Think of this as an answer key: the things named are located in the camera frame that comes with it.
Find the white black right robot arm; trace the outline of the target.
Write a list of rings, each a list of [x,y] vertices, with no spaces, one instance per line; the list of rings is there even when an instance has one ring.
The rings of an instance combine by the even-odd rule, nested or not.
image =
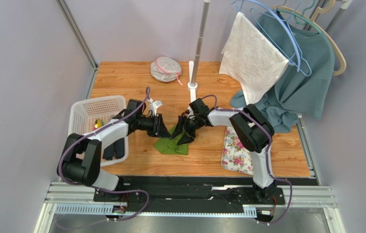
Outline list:
[[[269,161],[275,131],[269,121],[254,104],[240,109],[209,108],[199,98],[191,102],[189,109],[178,117],[172,138],[180,135],[178,144],[188,144],[195,140],[198,129],[214,126],[234,129],[240,143],[250,153],[254,194],[259,199],[268,198],[276,189]]]

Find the green paper napkin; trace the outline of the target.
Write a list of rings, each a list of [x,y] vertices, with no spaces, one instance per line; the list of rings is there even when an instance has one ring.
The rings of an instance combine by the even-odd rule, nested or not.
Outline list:
[[[154,148],[161,154],[188,155],[188,144],[177,145],[185,131],[173,139],[160,138],[154,144]]]

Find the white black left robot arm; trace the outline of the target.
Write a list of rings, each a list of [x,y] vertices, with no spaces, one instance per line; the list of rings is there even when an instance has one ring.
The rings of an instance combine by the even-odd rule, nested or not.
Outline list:
[[[126,137],[135,131],[145,131],[149,137],[171,138],[163,117],[157,112],[159,100],[129,100],[125,109],[102,127],[84,135],[68,136],[57,168],[57,174],[69,184],[114,191],[119,177],[101,169],[101,154],[108,150],[108,160],[119,163],[127,158]]]

